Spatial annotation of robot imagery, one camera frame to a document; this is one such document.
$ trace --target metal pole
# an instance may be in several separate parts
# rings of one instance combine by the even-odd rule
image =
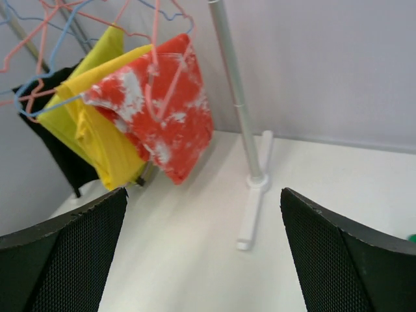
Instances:
[[[61,0],[61,1],[64,4],[67,3],[66,0]],[[62,15],[62,17],[65,19],[65,21],[68,22],[68,20],[70,18],[70,13],[65,8],[60,8],[59,12],[60,12],[60,15]],[[87,41],[88,38],[87,38],[84,30],[80,26],[77,17],[74,17],[72,19],[70,29],[71,29],[72,33],[75,35],[75,38],[77,39],[79,45],[81,46],[81,49],[84,51],[85,54],[88,54],[88,52],[91,51],[91,49],[92,49],[92,44],[89,41]]]
[[[6,10],[2,4],[0,4],[0,15],[4,20],[8,18]],[[24,40],[27,37],[27,34],[22,26],[14,16],[9,16],[9,22],[7,23],[13,33],[20,39]],[[39,58],[39,51],[36,46],[30,40],[25,44],[27,51],[32,55],[34,61],[37,63]],[[49,66],[46,64],[45,60],[42,59],[42,69],[44,72],[49,73]]]
[[[216,36],[220,44],[222,60],[224,62],[231,95],[233,97],[233,104],[239,118],[242,142],[244,144],[244,149],[246,150],[251,178],[254,183],[258,183],[264,180],[265,176],[260,169],[257,148],[254,142],[239,66],[237,64],[237,56],[234,51],[233,42],[231,41],[226,8],[224,7],[223,0],[208,0],[208,3],[213,17]]]

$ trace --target yellow shirt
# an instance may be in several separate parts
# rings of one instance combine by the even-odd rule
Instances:
[[[91,52],[89,52],[68,79],[75,78],[91,68],[95,68],[96,66],[123,55],[123,45],[123,31],[114,27],[109,27],[97,41]],[[63,99],[56,94],[45,107],[53,107],[62,101]],[[38,121],[50,133],[55,135],[61,142],[67,145],[67,147],[73,150],[86,162],[93,164],[84,149],[78,145],[78,142],[75,139],[77,126],[64,107],[57,107],[54,110],[42,113],[38,116]]]
[[[110,73],[149,52],[151,45],[138,47],[118,58],[63,82],[57,88],[61,99],[69,99],[88,90]],[[75,138],[91,158],[98,176],[109,190],[134,180],[144,161],[130,141],[95,107],[77,99],[64,106],[77,124]]]

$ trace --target red and white cloth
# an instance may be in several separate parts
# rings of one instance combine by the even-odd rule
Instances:
[[[157,48],[159,74],[153,78],[152,101],[158,107],[180,62],[184,68],[161,121],[144,102],[149,54],[107,76],[82,95],[136,146],[144,160],[153,159],[175,184],[190,174],[213,135],[213,120],[193,50],[184,58],[189,37],[181,34]]]

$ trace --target white pole base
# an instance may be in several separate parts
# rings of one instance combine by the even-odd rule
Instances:
[[[246,214],[242,221],[240,234],[237,239],[238,250],[249,250],[253,246],[255,232],[257,229],[257,219],[263,202],[265,192],[270,189],[271,180],[268,174],[268,165],[273,149],[273,132],[264,131],[261,138],[261,147],[259,150],[259,162],[265,177],[260,182],[252,181],[251,177],[247,178],[247,185],[250,188],[248,201],[246,204]]]

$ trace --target white surface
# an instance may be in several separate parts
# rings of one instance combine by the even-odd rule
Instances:
[[[144,193],[129,191],[99,311],[305,312],[283,187],[386,233],[416,232],[414,155],[275,139],[271,172],[250,252],[235,249],[248,195],[238,135],[216,133],[183,185],[160,174]]]

